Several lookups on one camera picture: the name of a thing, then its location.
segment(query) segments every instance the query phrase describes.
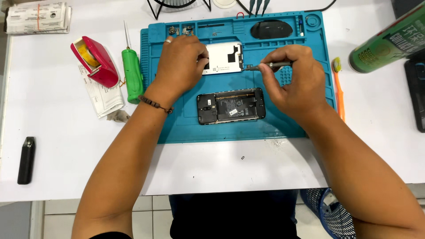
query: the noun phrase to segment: hand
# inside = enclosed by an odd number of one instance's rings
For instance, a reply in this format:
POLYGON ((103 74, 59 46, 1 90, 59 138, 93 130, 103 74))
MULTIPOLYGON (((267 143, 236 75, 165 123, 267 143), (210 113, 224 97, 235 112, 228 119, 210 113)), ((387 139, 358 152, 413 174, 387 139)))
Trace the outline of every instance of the hand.
POLYGON ((284 46, 272 51, 261 63, 259 68, 270 99, 280 111, 298 123, 329 107, 325 98, 323 66, 313 58, 309 47, 284 46), (280 87, 273 70, 264 63, 290 60, 294 61, 292 82, 280 87))
POLYGON ((168 37, 167 39, 171 43, 164 43, 155 80, 146 90, 146 94, 149 95, 146 97, 155 98, 151 100, 164 105, 169 102, 161 102, 162 97, 156 94, 167 95, 174 101, 177 100, 198 83, 205 65, 209 62, 207 48, 196 36, 168 37), (151 96, 153 88, 156 93, 151 96))

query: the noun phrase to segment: barcode sticker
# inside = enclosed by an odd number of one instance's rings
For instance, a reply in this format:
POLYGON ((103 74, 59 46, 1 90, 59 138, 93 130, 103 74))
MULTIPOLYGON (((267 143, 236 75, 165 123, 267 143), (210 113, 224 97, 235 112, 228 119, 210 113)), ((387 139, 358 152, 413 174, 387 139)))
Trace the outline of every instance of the barcode sticker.
POLYGON ((229 115, 232 116, 232 115, 237 114, 237 113, 238 113, 238 110, 234 109, 234 110, 229 112, 229 115))

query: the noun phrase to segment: bracelet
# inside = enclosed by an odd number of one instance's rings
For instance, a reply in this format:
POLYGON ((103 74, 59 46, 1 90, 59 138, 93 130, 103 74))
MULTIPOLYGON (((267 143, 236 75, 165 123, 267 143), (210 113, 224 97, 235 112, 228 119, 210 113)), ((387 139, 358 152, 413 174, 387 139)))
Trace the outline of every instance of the bracelet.
POLYGON ((150 99, 148 99, 148 98, 144 97, 143 95, 139 95, 139 100, 140 100, 140 101, 143 101, 143 102, 145 102, 146 104, 151 105, 151 106, 153 106, 153 107, 155 107, 155 108, 161 108, 161 109, 163 109, 163 110, 164 110, 167 114, 172 114, 172 113, 173 113, 174 107, 171 107, 169 110, 167 110, 167 109, 165 109, 165 108, 161 107, 161 106, 160 106, 160 104, 158 104, 158 103, 156 103, 155 101, 152 101, 152 100, 150 100, 150 99))

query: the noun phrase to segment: tile floor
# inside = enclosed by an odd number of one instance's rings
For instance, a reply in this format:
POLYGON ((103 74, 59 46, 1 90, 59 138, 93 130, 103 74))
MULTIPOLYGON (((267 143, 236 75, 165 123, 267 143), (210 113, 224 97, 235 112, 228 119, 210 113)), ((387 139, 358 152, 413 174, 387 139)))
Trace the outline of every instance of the tile floor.
MULTIPOLYGON (((44 239, 70 239, 79 199, 45 202, 44 239)), ((296 206, 298 236, 331 239, 319 219, 299 197, 296 206)), ((133 207, 134 239, 169 239, 173 221, 168 196, 140 196, 133 207)))

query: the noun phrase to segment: green spray can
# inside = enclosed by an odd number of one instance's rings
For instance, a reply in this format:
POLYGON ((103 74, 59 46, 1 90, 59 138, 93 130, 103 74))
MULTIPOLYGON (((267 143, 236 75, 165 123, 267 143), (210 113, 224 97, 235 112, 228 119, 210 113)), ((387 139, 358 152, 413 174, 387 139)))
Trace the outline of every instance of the green spray can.
POLYGON ((356 72, 369 73, 424 48, 425 1, 355 48, 349 63, 356 72))

